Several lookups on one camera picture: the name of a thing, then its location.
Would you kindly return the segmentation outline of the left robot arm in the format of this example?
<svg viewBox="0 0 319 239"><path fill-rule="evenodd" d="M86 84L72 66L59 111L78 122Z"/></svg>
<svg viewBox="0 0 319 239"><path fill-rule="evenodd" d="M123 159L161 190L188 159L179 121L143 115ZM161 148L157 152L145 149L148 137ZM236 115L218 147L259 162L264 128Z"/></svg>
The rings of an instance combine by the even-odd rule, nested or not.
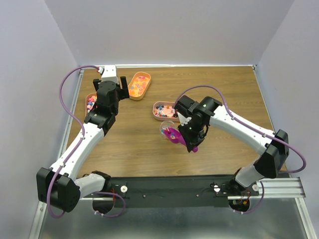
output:
<svg viewBox="0 0 319 239"><path fill-rule="evenodd" d="M48 207L71 212L80 198L97 193L113 195L111 177L99 171L78 179L77 175L93 148L101 141L116 121L119 101L129 98L125 76L120 82L95 79L97 100L87 114L80 132L62 156L50 168L40 168L36 175L38 199Z"/></svg>

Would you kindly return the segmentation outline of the magenta plastic scoop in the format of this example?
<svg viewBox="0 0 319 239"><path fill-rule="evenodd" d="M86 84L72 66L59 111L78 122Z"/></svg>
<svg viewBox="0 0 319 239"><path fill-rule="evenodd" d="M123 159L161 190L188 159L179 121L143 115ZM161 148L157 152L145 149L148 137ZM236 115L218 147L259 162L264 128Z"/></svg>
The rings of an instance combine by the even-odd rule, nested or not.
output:
<svg viewBox="0 0 319 239"><path fill-rule="evenodd" d="M162 128L161 134L174 144L182 144L186 146L185 140L181 133L173 127Z"/></svg>

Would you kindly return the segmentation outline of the orange tray of star candies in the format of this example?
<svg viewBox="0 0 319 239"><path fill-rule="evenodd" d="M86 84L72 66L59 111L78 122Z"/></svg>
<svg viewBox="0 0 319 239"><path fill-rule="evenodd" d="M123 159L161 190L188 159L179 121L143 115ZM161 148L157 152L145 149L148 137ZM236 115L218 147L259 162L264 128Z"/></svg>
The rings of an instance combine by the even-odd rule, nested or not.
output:
<svg viewBox="0 0 319 239"><path fill-rule="evenodd" d="M128 84L131 100L141 100L151 84L151 75L146 72L137 72Z"/></svg>

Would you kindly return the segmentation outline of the clear plastic cup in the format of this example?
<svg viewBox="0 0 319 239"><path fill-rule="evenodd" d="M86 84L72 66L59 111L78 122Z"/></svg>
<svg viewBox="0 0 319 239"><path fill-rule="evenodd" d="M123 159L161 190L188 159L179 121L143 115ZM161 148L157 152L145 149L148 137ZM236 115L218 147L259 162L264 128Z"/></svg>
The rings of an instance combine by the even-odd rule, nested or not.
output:
<svg viewBox="0 0 319 239"><path fill-rule="evenodd" d="M169 132L169 128L173 128L173 129L177 129L175 123L171 120L165 120L161 123L160 127L159 127L159 131L161 133L161 136L168 140L169 138L165 135L165 132Z"/></svg>

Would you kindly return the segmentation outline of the pink tray of lollipops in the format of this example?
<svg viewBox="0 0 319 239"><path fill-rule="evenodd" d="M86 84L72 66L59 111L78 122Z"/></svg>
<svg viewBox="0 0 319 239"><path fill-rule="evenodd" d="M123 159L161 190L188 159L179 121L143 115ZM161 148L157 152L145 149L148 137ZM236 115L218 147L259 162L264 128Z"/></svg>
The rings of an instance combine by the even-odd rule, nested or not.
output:
<svg viewBox="0 0 319 239"><path fill-rule="evenodd" d="M173 105L174 102L155 102L152 110L154 118L159 121L170 120L178 122L178 114Z"/></svg>

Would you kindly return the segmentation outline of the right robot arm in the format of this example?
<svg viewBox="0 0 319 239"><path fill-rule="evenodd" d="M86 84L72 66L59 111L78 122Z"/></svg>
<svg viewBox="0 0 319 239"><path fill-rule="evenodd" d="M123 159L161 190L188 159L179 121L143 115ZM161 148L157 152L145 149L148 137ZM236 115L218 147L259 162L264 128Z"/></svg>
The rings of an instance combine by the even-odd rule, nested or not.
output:
<svg viewBox="0 0 319 239"><path fill-rule="evenodd" d="M237 137L259 154L259 158L236 171L222 189L233 195L241 195L252 184L263 178L276 178L289 155L288 134L273 132L251 123L236 114L228 113L226 107L212 97L200 103L182 96L174 106L180 125L178 131L189 152L205 139L209 126L220 128Z"/></svg>

